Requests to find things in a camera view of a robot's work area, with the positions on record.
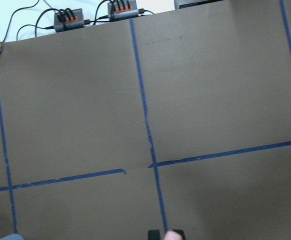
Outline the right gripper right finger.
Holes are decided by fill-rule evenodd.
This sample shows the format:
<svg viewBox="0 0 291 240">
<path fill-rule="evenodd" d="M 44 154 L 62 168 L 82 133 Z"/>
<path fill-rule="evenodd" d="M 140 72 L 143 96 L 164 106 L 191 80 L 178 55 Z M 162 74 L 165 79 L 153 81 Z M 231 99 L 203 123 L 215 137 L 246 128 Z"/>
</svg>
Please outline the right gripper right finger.
<svg viewBox="0 0 291 240">
<path fill-rule="evenodd" d="M 172 239 L 173 240 L 186 240 L 185 233 L 181 229 L 172 230 Z"/>
</svg>

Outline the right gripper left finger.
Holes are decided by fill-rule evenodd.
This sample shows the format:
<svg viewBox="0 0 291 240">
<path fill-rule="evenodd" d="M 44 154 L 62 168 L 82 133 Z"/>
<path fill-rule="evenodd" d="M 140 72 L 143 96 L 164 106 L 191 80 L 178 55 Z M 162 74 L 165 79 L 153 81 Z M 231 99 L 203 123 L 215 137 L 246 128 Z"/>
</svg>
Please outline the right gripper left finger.
<svg viewBox="0 0 291 240">
<path fill-rule="evenodd" d="M 158 229 L 151 229 L 147 232 L 148 240 L 160 240 L 160 231 Z"/>
</svg>

